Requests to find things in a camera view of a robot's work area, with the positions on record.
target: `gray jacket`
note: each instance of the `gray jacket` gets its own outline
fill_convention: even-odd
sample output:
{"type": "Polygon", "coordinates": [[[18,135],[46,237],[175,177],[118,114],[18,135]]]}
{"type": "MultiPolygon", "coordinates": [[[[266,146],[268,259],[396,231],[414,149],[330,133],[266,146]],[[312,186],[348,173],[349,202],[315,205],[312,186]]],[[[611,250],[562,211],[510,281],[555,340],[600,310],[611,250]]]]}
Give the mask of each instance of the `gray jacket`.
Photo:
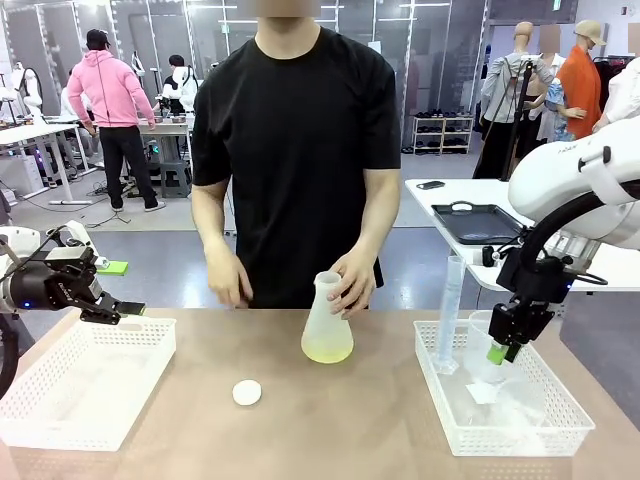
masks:
{"type": "MultiPolygon", "coordinates": [[[[520,99],[526,61],[522,57],[528,53],[510,53],[493,62],[482,87],[481,112],[488,121],[512,123],[520,99]]],[[[551,85],[553,74],[542,59],[533,60],[533,69],[540,81],[551,85]]]]}

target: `smartphone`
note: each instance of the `smartphone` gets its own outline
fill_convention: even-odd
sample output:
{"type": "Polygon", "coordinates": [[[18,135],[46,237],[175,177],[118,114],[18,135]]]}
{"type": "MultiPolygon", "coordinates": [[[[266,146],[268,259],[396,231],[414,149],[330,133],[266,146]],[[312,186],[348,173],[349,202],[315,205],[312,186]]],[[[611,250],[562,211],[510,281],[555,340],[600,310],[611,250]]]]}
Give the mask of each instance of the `smartphone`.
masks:
{"type": "Polygon", "coordinates": [[[418,188],[420,190],[431,190],[432,188],[444,187],[444,182],[434,180],[433,182],[419,183],[418,188]]]}

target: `man's left hand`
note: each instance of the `man's left hand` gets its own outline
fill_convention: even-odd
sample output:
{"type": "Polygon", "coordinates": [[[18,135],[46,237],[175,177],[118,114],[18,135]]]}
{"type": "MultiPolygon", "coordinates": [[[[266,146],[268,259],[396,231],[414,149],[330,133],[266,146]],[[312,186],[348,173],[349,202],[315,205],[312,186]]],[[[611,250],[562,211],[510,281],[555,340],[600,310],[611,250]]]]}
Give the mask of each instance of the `man's left hand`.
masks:
{"type": "Polygon", "coordinates": [[[345,292],[346,295],[336,301],[331,310],[332,313],[336,314],[344,310],[343,318],[347,320],[369,305],[371,294],[376,288],[373,273],[375,261],[376,255],[356,245],[333,264],[331,271],[339,273],[342,281],[329,294],[328,300],[334,301],[345,292]]]}

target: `black t-shirt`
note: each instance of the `black t-shirt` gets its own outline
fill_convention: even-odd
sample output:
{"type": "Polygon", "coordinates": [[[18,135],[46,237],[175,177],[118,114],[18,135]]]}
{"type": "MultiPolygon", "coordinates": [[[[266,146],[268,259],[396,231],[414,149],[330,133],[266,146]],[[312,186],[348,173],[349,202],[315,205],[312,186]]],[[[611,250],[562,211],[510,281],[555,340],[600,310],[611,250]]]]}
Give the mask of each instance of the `black t-shirt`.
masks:
{"type": "Polygon", "coordinates": [[[354,246],[363,169],[400,168],[395,99],[382,56],[326,29],[301,57],[276,60],[250,40],[209,74],[195,104],[194,184],[233,178],[251,307],[309,308],[315,275],[354,246]]]}
{"type": "MultiPolygon", "coordinates": [[[[171,75],[169,75],[165,79],[164,84],[165,85],[171,85],[171,88],[173,88],[174,90],[178,89],[178,84],[175,82],[175,80],[173,79],[173,76],[171,76],[171,75]]],[[[184,107],[180,103],[180,100],[175,99],[175,98],[169,99],[168,108],[169,108],[169,111],[171,111],[171,113],[173,115],[179,115],[181,113],[184,113],[184,107]]]]}

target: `sneaker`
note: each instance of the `sneaker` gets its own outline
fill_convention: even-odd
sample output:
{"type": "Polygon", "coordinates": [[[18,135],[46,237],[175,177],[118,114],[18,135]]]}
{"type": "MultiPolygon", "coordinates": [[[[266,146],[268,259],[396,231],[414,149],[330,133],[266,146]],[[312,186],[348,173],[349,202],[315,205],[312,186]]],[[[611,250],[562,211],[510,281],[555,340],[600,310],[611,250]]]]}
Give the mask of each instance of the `sneaker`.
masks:
{"type": "Polygon", "coordinates": [[[164,203],[164,202],[156,202],[155,206],[153,206],[153,207],[144,207],[144,211],[145,212],[155,212],[156,210],[161,210],[166,206],[167,206],[167,204],[164,203]]]}
{"type": "Polygon", "coordinates": [[[122,212],[124,210],[124,203],[122,203],[122,199],[117,203],[111,202],[111,210],[116,213],[122,212]]]}

